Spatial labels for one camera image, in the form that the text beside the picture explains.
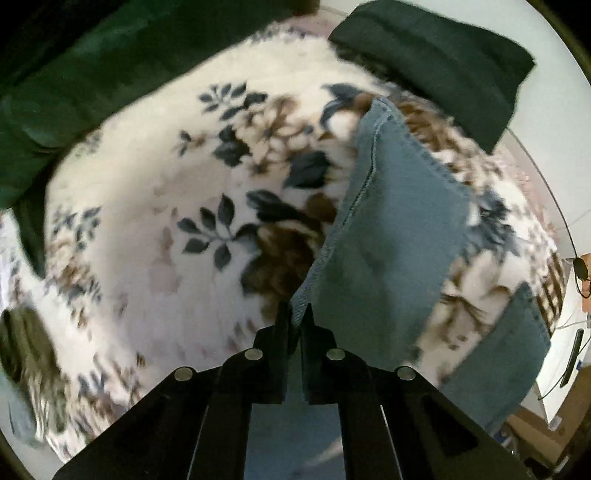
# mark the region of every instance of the metal screw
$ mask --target metal screw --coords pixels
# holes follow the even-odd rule
[[[179,382],[186,382],[187,380],[191,380],[193,377],[193,370],[191,370],[189,367],[177,368],[174,371],[174,377]]]
[[[328,352],[326,352],[326,356],[329,360],[338,362],[345,358],[345,351],[341,350],[340,348],[331,348]]]
[[[410,367],[400,367],[398,370],[396,370],[396,374],[400,380],[404,380],[406,382],[414,380],[414,378],[417,376],[414,370]]]
[[[258,348],[249,348],[246,352],[244,352],[244,356],[247,360],[256,361],[262,358],[262,351]]]

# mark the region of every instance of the blanket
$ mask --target blanket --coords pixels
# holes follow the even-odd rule
[[[252,344],[321,250],[355,168],[356,125],[376,96],[475,192],[476,250],[450,266],[409,363],[441,386],[522,282],[553,330],[564,294],[556,245],[502,155],[341,60],[326,39],[272,25],[69,152],[47,190],[45,278],[3,214],[2,291],[11,309],[37,312],[54,349],[51,369],[20,378],[38,439],[67,461],[173,369],[216,367]]]

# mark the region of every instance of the dark green cloth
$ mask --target dark green cloth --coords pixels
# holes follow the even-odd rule
[[[0,100],[0,208],[44,276],[45,184],[51,168],[117,111],[272,20],[293,0],[132,0]]]
[[[330,41],[374,59],[441,106],[491,153],[534,66],[513,41],[395,0],[357,7]]]

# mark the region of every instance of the beige flower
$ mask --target beige flower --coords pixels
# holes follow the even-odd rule
[[[236,122],[236,137],[248,145],[255,164],[285,161],[293,152],[315,145],[311,125],[304,120],[288,120],[296,107],[294,99],[280,97],[251,105]]]

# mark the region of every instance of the blue-gray cloth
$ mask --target blue-gray cloth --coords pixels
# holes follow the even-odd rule
[[[294,321],[311,302],[316,323],[331,329],[340,347],[393,370],[409,358],[451,261],[466,246],[469,191],[411,136],[386,99],[374,100],[356,142],[346,199],[292,299]],[[492,433],[533,385],[549,347],[523,284],[442,391]],[[335,408],[303,404],[299,360],[291,362],[289,401],[253,409],[246,480],[285,480],[340,435]],[[322,478],[344,478],[342,459],[324,465]]]

